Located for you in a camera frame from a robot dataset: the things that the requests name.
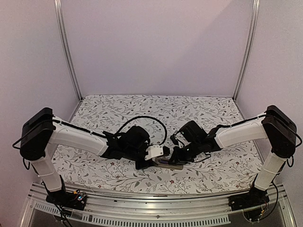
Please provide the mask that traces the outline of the white remote control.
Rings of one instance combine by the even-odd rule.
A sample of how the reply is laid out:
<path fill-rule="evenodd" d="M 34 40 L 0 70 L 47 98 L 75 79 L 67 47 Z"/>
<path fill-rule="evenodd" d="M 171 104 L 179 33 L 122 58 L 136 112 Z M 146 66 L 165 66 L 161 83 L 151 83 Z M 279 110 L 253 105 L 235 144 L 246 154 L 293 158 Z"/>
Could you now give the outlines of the white remote control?
<path fill-rule="evenodd" d="M 168 159 L 165 158 L 155 158 L 154 162 L 155 162 L 155 166 L 160 167 L 160 168 L 166 168 L 166 169 L 173 169 L 173 170 L 182 170 L 183 169 L 183 165 L 175 165 L 169 162 L 169 164 L 161 164 L 159 163 L 159 160 L 166 160 L 169 162 Z"/>

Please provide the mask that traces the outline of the black battery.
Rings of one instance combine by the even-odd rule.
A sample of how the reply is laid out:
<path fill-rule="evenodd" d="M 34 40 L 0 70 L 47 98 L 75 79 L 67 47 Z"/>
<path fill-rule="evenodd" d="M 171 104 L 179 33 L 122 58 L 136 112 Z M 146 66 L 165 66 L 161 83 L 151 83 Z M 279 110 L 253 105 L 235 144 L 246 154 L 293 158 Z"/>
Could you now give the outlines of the black battery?
<path fill-rule="evenodd" d="M 162 160 L 162 159 L 161 159 L 161 160 L 159 160 L 159 163 L 161 163 L 161 164 L 167 164 L 167 165 L 169 164 L 169 162 L 168 162 L 168 161 L 166 161 L 166 160 Z"/>

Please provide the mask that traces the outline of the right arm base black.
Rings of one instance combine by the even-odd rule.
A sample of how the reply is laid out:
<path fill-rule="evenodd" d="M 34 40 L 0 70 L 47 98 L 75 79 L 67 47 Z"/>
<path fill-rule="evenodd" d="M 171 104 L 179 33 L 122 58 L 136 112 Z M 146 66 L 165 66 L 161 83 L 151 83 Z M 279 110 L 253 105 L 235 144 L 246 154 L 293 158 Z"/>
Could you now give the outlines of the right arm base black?
<path fill-rule="evenodd" d="M 259 206 L 268 202 L 267 190 L 263 191 L 254 186 L 246 193 L 233 195 L 228 198 L 228 205 L 232 211 Z"/>

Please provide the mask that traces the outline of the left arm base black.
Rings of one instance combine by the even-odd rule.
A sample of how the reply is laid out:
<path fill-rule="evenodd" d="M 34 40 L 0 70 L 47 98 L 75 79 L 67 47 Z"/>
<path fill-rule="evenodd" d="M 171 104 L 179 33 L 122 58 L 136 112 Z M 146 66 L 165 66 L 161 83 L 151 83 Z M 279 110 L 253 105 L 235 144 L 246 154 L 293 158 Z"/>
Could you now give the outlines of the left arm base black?
<path fill-rule="evenodd" d="M 46 190 L 46 201 L 54 205 L 70 208 L 74 210 L 84 210 L 87 202 L 87 194 L 76 190 L 74 192 L 67 192 L 64 188 L 59 191 L 50 192 Z"/>

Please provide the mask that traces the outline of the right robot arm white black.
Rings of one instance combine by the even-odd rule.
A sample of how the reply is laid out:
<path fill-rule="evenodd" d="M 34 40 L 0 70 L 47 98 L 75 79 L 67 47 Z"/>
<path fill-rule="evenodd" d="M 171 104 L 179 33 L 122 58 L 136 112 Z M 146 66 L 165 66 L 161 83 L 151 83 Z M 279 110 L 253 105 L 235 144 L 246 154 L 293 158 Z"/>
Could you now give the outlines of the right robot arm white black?
<path fill-rule="evenodd" d="M 251 140 L 269 140 L 271 151 L 255 177 L 252 190 L 245 195 L 248 206 L 255 206 L 263 199 L 262 191 L 268 189 L 285 162 L 293 157 L 296 148 L 303 142 L 295 123 L 275 105 L 268 106 L 265 112 L 253 118 L 232 125 L 217 125 L 209 132 L 195 121 L 187 122 L 178 132 L 188 144 L 174 147 L 170 162 L 176 165 L 192 163 L 201 153 L 217 152 Z"/>

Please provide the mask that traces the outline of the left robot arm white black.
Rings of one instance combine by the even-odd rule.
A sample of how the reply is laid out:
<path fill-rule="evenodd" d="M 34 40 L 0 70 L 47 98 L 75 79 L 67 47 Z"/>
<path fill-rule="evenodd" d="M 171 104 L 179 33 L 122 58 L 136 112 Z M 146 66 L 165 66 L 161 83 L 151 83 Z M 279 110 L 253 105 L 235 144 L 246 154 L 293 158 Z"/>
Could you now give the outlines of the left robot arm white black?
<path fill-rule="evenodd" d="M 140 126 L 133 126 L 126 132 L 96 133 L 54 116 L 53 110 L 45 107 L 23 124 L 21 137 L 12 147 L 20 151 L 24 161 L 42 179 L 47 193 L 60 205 L 70 202 L 62 176 L 55 170 L 48 155 L 51 146 L 64 145 L 88 151 L 107 159 L 122 158 L 135 162 L 135 168 L 150 167 L 153 154 L 150 136 Z"/>

